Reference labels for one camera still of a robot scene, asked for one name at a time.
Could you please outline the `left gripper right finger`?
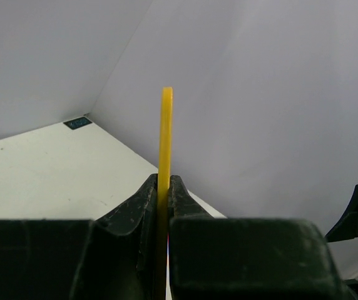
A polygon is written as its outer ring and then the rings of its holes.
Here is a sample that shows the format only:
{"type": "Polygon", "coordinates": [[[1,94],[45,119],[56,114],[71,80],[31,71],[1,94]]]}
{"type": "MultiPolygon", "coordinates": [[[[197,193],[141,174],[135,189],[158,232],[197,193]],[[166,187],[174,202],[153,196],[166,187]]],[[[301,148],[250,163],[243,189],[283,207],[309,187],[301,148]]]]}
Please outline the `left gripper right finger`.
{"type": "Polygon", "coordinates": [[[347,299],[327,243],[305,219],[213,217],[180,176],[168,194],[173,299],[347,299]]]}

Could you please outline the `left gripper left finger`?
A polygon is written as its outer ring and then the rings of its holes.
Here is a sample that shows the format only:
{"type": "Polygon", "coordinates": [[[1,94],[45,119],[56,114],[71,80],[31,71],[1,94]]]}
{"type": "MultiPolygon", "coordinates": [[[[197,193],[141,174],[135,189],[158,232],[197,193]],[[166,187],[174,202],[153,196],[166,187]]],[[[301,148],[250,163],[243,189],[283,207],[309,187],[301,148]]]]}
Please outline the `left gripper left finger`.
{"type": "Polygon", "coordinates": [[[151,299],[156,182],[96,220],[0,219],[0,299],[151,299]]]}

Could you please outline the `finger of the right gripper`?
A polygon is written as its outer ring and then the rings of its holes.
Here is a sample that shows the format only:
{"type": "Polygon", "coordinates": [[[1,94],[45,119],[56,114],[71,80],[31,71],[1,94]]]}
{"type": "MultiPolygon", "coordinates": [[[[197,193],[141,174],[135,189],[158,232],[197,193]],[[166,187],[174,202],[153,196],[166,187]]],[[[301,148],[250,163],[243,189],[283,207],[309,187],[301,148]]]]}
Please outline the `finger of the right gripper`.
{"type": "Polygon", "coordinates": [[[345,211],[325,238],[328,243],[358,238],[358,184],[345,211]]]}

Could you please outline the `yellow framed whiteboard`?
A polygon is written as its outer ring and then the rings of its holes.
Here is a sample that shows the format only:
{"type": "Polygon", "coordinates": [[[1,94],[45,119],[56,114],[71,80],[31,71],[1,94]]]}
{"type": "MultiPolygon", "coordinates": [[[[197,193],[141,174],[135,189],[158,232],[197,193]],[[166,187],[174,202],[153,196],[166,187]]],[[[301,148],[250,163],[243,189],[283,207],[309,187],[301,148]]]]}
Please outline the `yellow framed whiteboard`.
{"type": "Polygon", "coordinates": [[[168,191],[170,188],[173,88],[164,87],[161,95],[160,146],[157,182],[157,232],[155,299],[166,298],[166,265],[168,238],[168,191]]]}

